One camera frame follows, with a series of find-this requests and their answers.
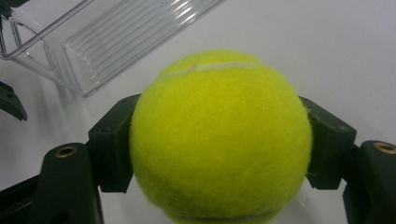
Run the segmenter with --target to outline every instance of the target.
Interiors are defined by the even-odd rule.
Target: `white background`
[[[203,49],[261,58],[300,95],[357,129],[358,145],[396,143],[394,1],[227,0],[88,98],[0,62],[0,80],[14,88],[29,116],[18,121],[0,111],[0,189],[37,175],[50,149],[85,143],[88,130],[118,100],[142,92],[174,60]],[[317,191],[304,183],[273,223],[347,223],[342,187]],[[127,194],[103,194],[102,202],[106,223],[172,223],[134,180]]]

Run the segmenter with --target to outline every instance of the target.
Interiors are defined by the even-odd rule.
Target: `brass insert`
[[[76,152],[77,152],[76,147],[62,147],[56,151],[55,156],[57,158],[65,158],[75,154]]]
[[[377,142],[374,143],[374,147],[382,152],[391,154],[391,155],[396,155],[396,146],[388,144],[388,143],[382,143],[382,142]]]

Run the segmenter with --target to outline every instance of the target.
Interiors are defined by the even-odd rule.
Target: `tennis ball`
[[[140,188],[176,223],[257,224],[298,191],[311,138],[307,111],[275,69],[210,50],[144,90],[130,143]]]

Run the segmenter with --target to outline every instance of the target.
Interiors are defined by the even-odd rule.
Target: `yellow tennis ball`
[[[300,188],[311,128],[292,86],[260,60],[210,50],[165,68],[131,126],[135,177],[176,223],[256,224]]]

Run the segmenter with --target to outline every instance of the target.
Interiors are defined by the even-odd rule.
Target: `dark green plastic part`
[[[27,120],[27,114],[20,99],[14,90],[3,82],[0,82],[0,109],[19,120]]]
[[[378,150],[381,146],[393,148],[393,153]],[[371,202],[370,213],[365,223],[396,223],[395,149],[394,145],[376,141],[367,141],[361,145],[359,166]]]
[[[38,175],[0,192],[0,223],[26,223]]]
[[[133,171],[129,156],[129,131],[140,95],[118,101],[89,131],[88,148],[102,192],[126,192]]]
[[[306,177],[315,189],[338,189],[342,178],[339,166],[352,150],[357,132],[319,105],[303,97],[301,100],[308,110],[314,135]]]
[[[27,224],[103,224],[89,151],[81,143],[52,149],[44,158]]]

